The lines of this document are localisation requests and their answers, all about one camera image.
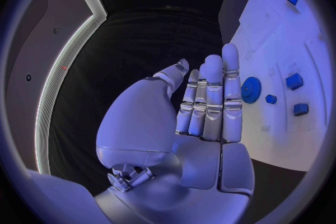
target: dark floor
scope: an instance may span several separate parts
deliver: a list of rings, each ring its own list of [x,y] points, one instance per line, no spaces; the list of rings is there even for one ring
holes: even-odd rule
[[[131,84],[181,58],[193,69],[209,54],[221,54],[247,1],[102,0],[109,18],[79,53],[55,103],[49,138],[52,175],[80,183],[92,195],[109,187],[108,171],[95,151],[96,133],[109,106]],[[185,86],[172,98],[176,110]],[[255,195],[244,223],[269,213],[303,176],[258,161],[253,165]]]

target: blue gear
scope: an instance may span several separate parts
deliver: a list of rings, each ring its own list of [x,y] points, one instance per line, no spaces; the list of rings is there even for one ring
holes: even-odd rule
[[[248,104],[253,104],[260,97],[262,84],[256,77],[249,77],[241,86],[242,100]]]

